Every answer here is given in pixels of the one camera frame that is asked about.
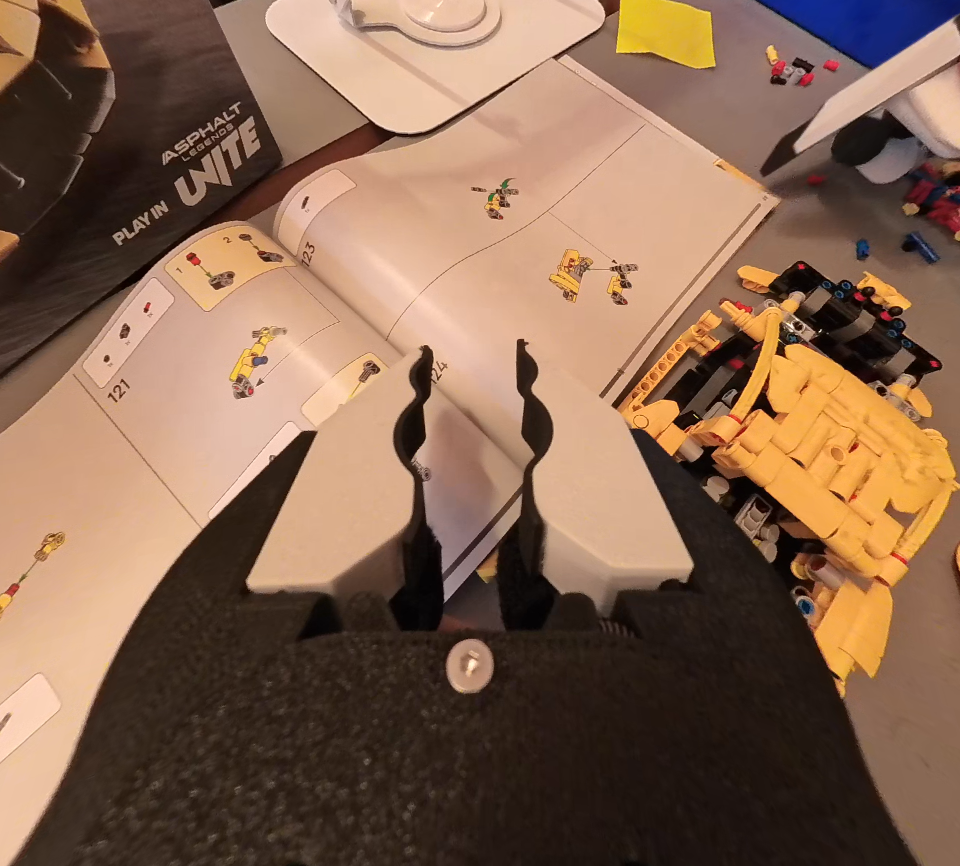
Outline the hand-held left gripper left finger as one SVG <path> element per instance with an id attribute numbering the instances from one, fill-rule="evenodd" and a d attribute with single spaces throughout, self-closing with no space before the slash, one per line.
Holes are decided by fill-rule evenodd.
<path id="1" fill-rule="evenodd" d="M 399 625 L 439 625 L 439 543 L 414 457 L 426 439 L 432 349 L 376 376 L 316 429 L 246 579 L 253 593 L 386 600 Z"/>

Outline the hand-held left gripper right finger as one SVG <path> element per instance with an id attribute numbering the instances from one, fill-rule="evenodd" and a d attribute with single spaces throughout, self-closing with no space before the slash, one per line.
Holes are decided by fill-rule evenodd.
<path id="1" fill-rule="evenodd" d="M 686 584 L 690 551 L 623 417 L 517 342 L 520 431 L 530 451 L 503 543 L 503 624 L 543 627 L 562 596 L 611 616 L 622 593 Z"/>

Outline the yellow brick car model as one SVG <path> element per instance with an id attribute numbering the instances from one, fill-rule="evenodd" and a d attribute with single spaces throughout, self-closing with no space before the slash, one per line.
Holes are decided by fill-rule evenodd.
<path id="1" fill-rule="evenodd" d="M 943 364 L 870 272 L 798 260 L 738 277 L 760 302 L 706 311 L 618 409 L 774 566 L 844 695 L 852 673 L 877 674 L 893 587 L 958 491 L 921 387 Z"/>

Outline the grey desk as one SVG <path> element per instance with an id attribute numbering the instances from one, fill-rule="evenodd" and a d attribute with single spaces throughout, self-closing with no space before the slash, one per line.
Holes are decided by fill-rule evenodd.
<path id="1" fill-rule="evenodd" d="M 319 79 L 284 51 L 268 52 L 270 43 L 263 22 L 273 0 L 233 0 L 215 14 L 232 55 L 258 101 L 263 116 L 280 146 L 286 171 L 297 179 L 310 163 L 330 161 L 347 145 L 359 145 L 372 136 L 360 133 L 362 118 L 338 95 L 322 88 Z M 609 15 L 618 0 L 602 0 Z M 801 31 L 752 0 L 708 0 L 716 5 L 720 24 L 746 43 L 799 39 Z M 747 107 L 759 94 L 746 78 L 746 51 L 736 55 L 736 65 L 721 65 L 720 77 L 705 80 L 698 106 L 681 103 L 680 91 L 669 81 L 657 80 L 644 67 L 643 79 L 630 68 L 616 67 L 613 27 L 586 44 L 574 58 L 602 77 L 651 106 L 703 145 L 733 160 L 751 175 L 760 166 L 773 141 L 808 115 L 801 106 L 761 106 L 730 128 L 720 112 L 725 104 Z M 826 155 L 817 147 L 805 159 L 782 170 L 771 181 L 782 198 L 772 219 L 751 236 L 742 248 L 746 259 L 776 264 L 774 253 L 809 255 L 817 264 L 839 265 L 844 243 L 870 225 L 874 252 L 882 259 L 881 274 L 902 289 L 918 293 L 918 324 L 933 334 L 942 355 L 958 362 L 958 344 L 952 340 L 950 322 L 958 309 L 958 257 L 944 256 L 938 267 L 911 265 L 904 253 L 897 258 L 893 212 L 896 191 L 855 183 L 853 174 L 832 174 L 821 187 L 804 186 L 803 175 L 823 172 Z M 958 517 L 947 518 L 930 541 L 921 559 L 916 580 L 904 582 L 892 645 L 886 664 L 875 680 L 853 681 L 847 695 L 870 769 L 887 800 L 894 820 L 908 843 L 926 864 L 950 864 L 958 850 L 958 593 L 954 582 L 954 549 Z"/>

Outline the yellow sticky note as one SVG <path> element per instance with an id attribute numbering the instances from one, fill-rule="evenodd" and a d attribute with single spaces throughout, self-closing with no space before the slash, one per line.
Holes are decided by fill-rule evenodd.
<path id="1" fill-rule="evenodd" d="M 712 14 L 671 0 L 619 0 L 615 51 L 703 70 L 716 66 Z"/>

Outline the open instruction booklet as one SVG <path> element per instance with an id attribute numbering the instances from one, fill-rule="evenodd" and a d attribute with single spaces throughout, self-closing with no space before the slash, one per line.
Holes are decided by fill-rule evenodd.
<path id="1" fill-rule="evenodd" d="M 519 515 L 517 339 L 614 401 L 778 199 L 551 60 L 215 226 L 2 433 L 2 858 L 169 567 L 301 432 L 432 348 L 416 457 L 449 598 Z"/>

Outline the toy car box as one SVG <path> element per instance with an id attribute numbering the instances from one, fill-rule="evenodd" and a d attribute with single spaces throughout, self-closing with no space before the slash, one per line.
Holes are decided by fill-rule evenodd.
<path id="1" fill-rule="evenodd" d="M 280 165 L 210 0 L 2 0 L 1 368 Z"/>

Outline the wooden document stand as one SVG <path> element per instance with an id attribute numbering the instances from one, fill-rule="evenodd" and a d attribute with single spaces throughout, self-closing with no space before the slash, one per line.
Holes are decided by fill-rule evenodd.
<path id="1" fill-rule="evenodd" d="M 597 32 L 598 0 L 276 0 L 270 34 L 371 123 L 420 135 Z"/>

